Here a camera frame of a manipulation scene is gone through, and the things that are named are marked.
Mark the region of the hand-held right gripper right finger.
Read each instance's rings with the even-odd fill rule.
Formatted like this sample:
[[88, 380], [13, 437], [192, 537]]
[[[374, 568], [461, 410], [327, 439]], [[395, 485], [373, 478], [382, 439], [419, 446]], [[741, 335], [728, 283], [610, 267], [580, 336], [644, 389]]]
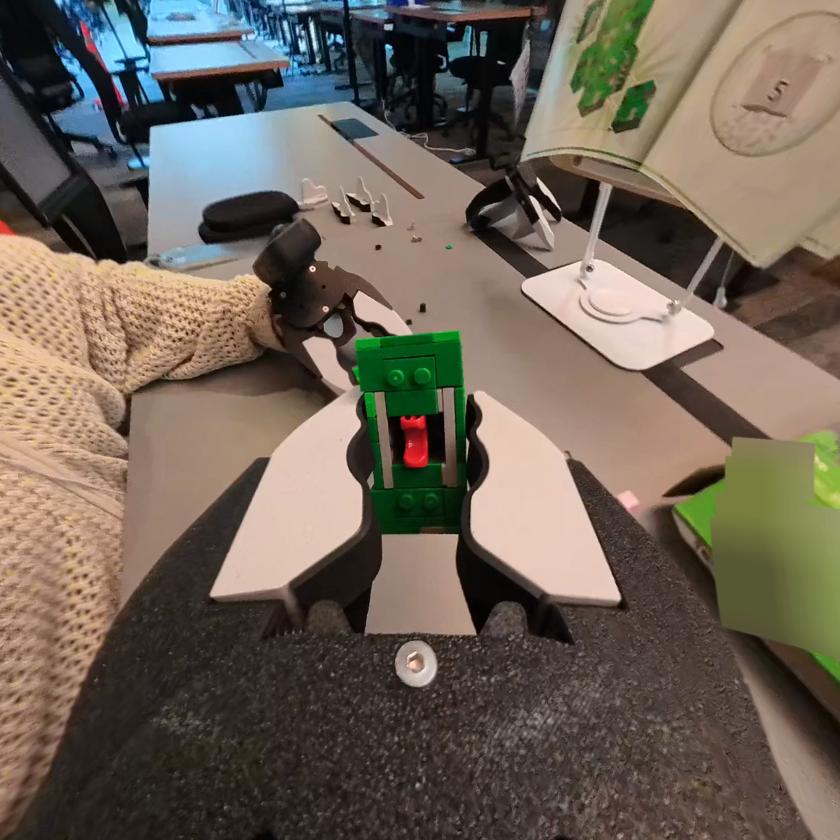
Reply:
[[620, 607], [564, 451], [487, 392], [468, 396], [466, 432], [456, 572], [475, 630], [502, 603], [528, 632], [567, 632], [563, 606]]

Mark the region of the wooden office desk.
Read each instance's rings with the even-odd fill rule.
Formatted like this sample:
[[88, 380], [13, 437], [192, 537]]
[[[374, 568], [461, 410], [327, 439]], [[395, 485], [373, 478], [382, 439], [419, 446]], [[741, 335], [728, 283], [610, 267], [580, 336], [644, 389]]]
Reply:
[[[422, 47], [435, 46], [443, 42], [449, 25], [470, 27], [480, 42], [480, 35], [487, 34], [486, 51], [479, 56], [510, 62], [513, 66], [522, 51], [522, 42], [529, 38], [531, 28], [539, 28], [547, 17], [548, 7], [541, 2], [432, 2], [426, 4], [393, 4], [383, 7], [351, 9], [343, 3], [345, 22], [362, 19], [363, 16], [385, 17], [398, 35], [420, 42]], [[478, 99], [478, 120], [473, 151], [456, 152], [449, 160], [452, 165], [467, 165], [488, 158], [488, 136], [492, 123], [506, 129], [501, 118], [491, 112], [488, 98], [489, 84], [481, 85], [482, 96]]]
[[239, 41], [254, 29], [230, 16], [201, 9], [153, 15], [146, 29], [149, 46], [186, 46]]
[[267, 92], [282, 88], [281, 72], [290, 60], [258, 39], [158, 46], [151, 50], [150, 74], [179, 102], [227, 117], [243, 114], [237, 87], [257, 85], [256, 110], [266, 106]]

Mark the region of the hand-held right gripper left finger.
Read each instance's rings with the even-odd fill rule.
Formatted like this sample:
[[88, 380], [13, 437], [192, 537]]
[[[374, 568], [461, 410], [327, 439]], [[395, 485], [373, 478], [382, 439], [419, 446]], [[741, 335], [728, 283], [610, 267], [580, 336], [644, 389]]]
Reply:
[[269, 458], [210, 598], [279, 602], [295, 628], [331, 601], [363, 632], [382, 567], [374, 461], [360, 392], [336, 397], [300, 425]]

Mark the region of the lego instruction booklet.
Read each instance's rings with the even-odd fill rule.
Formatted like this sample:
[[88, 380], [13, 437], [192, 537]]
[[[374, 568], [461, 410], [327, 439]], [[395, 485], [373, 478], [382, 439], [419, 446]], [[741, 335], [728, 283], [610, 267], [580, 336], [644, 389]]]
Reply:
[[521, 151], [640, 174], [747, 261], [838, 257], [839, 2], [566, 2]]

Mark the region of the person's left forearm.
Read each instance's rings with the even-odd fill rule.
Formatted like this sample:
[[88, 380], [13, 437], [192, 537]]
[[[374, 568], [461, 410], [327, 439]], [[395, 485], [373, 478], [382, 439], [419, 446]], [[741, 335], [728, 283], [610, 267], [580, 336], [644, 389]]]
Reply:
[[281, 351], [268, 287], [1, 241], [2, 337], [88, 369], [123, 394]]

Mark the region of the person's beige knit sweater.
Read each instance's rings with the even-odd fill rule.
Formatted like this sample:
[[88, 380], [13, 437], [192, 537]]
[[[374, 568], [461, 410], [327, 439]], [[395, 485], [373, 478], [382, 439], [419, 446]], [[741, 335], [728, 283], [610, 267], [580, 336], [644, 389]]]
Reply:
[[2, 372], [2, 837], [45, 782], [119, 600], [128, 445], [75, 375]]

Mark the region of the black zip pouch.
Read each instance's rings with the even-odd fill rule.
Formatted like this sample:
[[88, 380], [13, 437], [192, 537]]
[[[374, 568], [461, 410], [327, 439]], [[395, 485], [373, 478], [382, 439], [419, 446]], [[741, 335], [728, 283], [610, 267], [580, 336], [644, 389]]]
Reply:
[[205, 244], [221, 244], [267, 236], [292, 223], [300, 207], [284, 192], [252, 192], [206, 205], [197, 233]]

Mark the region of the spare black white gripper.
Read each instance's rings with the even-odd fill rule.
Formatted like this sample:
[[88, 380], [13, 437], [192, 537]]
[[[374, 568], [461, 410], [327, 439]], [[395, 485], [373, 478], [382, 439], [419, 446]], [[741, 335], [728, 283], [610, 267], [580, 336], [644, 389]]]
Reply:
[[561, 206], [545, 183], [528, 174], [519, 164], [511, 164], [504, 176], [482, 189], [467, 205], [465, 221], [476, 233], [515, 217], [513, 239], [535, 235], [541, 248], [554, 249], [554, 232], [550, 219], [563, 219]]

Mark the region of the grey flat object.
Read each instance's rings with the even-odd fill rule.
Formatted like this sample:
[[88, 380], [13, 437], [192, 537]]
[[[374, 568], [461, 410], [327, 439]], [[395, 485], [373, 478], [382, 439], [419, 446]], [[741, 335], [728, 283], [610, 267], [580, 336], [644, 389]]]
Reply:
[[190, 274], [238, 261], [247, 257], [251, 250], [248, 243], [189, 245], [148, 255], [143, 263], [160, 270]]

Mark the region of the white book stand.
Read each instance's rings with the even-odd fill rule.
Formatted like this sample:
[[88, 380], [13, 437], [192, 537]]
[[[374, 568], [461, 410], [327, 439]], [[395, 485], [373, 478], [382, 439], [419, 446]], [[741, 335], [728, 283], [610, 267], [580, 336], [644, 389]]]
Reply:
[[521, 291], [616, 367], [647, 371], [713, 338], [711, 324], [688, 304], [724, 242], [715, 239], [683, 297], [668, 299], [595, 257], [612, 191], [600, 184], [582, 260], [525, 279]]

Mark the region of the black office chair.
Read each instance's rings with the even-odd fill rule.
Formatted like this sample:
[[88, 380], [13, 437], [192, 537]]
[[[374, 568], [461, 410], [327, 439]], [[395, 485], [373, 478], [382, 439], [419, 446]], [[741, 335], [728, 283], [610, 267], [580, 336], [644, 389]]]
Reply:
[[448, 71], [448, 48], [406, 41], [393, 47], [391, 64], [394, 72], [388, 82], [387, 108], [402, 109], [405, 120], [416, 126], [442, 128], [448, 101], [437, 93], [436, 81]]
[[460, 80], [465, 86], [465, 105], [444, 126], [444, 135], [460, 124], [476, 123], [478, 120], [478, 105], [473, 105], [475, 94], [481, 93], [483, 81], [489, 84], [488, 98], [496, 88], [510, 88], [510, 74], [513, 65], [505, 60], [487, 58], [486, 56], [462, 56], [448, 62], [448, 72]]
[[66, 132], [56, 122], [55, 114], [76, 104], [84, 94], [57, 55], [49, 33], [24, 2], [1, 2], [1, 51], [11, 71], [69, 151], [74, 143], [80, 143], [107, 154], [112, 160], [118, 158], [116, 150], [97, 137]]

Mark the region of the green lego box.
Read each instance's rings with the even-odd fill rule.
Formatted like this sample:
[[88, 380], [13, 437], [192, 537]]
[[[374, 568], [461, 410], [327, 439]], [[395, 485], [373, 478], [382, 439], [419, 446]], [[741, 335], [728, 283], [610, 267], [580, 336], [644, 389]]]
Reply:
[[737, 437], [673, 506], [710, 567], [722, 625], [808, 655], [838, 684], [838, 432]]

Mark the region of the green lego body block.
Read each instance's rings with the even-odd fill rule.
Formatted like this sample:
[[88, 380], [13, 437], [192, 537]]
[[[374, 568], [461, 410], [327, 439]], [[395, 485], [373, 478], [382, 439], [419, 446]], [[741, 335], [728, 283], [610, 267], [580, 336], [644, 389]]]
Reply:
[[381, 531], [459, 533], [468, 489], [459, 332], [358, 339], [355, 349]]

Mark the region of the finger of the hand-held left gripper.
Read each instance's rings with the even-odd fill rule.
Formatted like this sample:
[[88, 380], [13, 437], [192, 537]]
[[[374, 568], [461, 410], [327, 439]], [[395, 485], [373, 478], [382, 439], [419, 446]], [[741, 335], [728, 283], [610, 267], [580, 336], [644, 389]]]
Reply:
[[375, 337], [412, 334], [411, 327], [368, 280], [340, 268], [352, 320]]
[[287, 351], [332, 394], [360, 393], [354, 374], [342, 367], [334, 342], [318, 334], [289, 334]]

